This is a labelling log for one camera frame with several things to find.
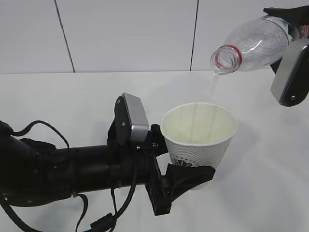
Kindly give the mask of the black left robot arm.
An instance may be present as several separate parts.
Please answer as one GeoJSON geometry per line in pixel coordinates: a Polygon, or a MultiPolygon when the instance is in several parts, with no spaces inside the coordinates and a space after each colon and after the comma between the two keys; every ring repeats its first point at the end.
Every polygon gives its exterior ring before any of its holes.
{"type": "Polygon", "coordinates": [[[106,145],[57,149],[0,124],[0,191],[9,205],[33,207],[77,193],[144,185],[154,214],[168,214],[179,196],[212,180],[215,169],[180,161],[161,174],[157,157],[167,152],[158,125],[142,143],[124,141],[111,126],[106,145]]]}

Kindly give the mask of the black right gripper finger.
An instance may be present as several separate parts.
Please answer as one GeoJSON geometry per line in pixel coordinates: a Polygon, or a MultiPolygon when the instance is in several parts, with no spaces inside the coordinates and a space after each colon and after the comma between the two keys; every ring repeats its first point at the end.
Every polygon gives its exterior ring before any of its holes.
{"type": "Polygon", "coordinates": [[[278,68],[279,68],[279,66],[280,66],[280,63],[281,63],[281,60],[278,60],[278,61],[276,61],[276,62],[274,62],[274,63],[272,63],[272,64],[270,65],[272,71],[273,71],[275,74],[277,73],[277,70],[278,70],[278,68]]]}
{"type": "Polygon", "coordinates": [[[288,23],[295,26],[304,26],[309,24],[309,6],[301,6],[296,8],[264,8],[265,12],[269,16],[279,17],[288,23]]]}

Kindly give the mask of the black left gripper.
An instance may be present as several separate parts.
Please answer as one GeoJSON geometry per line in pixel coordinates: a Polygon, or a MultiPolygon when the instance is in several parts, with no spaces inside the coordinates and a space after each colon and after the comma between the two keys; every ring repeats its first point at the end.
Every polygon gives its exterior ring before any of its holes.
{"type": "Polygon", "coordinates": [[[156,216],[170,213],[171,203],[198,185],[211,181],[215,169],[210,166],[184,167],[168,164],[161,174],[157,157],[168,153],[165,138],[158,124],[152,124],[142,143],[118,144],[113,122],[108,130],[108,147],[112,150],[110,164],[111,188],[129,186],[129,193],[115,216],[128,208],[137,185],[144,185],[156,216]]]}

